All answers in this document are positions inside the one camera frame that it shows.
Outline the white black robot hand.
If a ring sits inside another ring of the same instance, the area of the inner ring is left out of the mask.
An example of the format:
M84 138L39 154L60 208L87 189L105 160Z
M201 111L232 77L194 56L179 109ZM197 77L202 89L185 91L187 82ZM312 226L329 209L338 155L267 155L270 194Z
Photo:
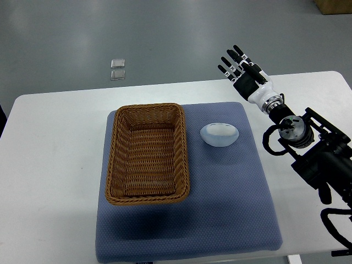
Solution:
M218 65L218 69L233 83L242 98L256 104L260 110L272 110L281 104L281 96L274 91L271 78L237 46L228 49L227 54L236 62L237 69L225 57L221 61L227 69Z

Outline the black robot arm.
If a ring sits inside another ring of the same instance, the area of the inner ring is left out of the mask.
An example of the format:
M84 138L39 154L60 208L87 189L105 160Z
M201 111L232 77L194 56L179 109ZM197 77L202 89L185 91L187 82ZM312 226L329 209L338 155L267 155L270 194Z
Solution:
M318 191L325 205L332 203L331 191L336 191L347 204L347 209L323 209L323 225L344 250L331 255L351 255L351 242L334 226L329 215L351 216L351 139L311 108L296 115L286 104L284 95L273 89L271 78L238 46L227 50L232 59L222 57L218 69L230 80L239 95L258 106L274 123L263 134L264 149L273 156L290 154L292 169Z

